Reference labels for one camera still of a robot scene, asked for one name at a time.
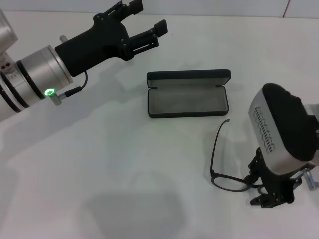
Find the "glowing green ring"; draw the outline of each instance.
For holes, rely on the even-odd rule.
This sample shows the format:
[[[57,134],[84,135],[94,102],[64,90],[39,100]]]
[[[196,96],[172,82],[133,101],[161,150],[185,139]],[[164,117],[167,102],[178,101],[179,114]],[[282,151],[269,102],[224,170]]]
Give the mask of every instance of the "glowing green ring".
[[[45,90],[44,94],[46,96],[50,96],[50,95],[54,94],[54,92],[55,92],[55,90],[53,88],[49,88],[49,89]]]

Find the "white tabletop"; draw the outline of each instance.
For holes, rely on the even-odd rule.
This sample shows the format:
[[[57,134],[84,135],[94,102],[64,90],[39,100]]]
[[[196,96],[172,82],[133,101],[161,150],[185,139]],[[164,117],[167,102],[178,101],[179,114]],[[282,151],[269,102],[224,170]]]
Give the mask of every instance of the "white tabletop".
[[[86,13],[6,14],[19,36],[15,60],[93,22]],[[62,105],[43,100],[0,124],[1,239],[318,238],[319,191],[303,183],[292,204],[261,209],[249,205],[254,191],[214,187],[209,161],[230,118],[215,170],[248,174],[258,144],[247,110],[265,83],[319,102],[319,20],[136,15],[124,24],[132,36],[163,18],[169,33],[158,48],[109,59]],[[199,69],[231,70],[228,115],[148,117],[147,72]]]

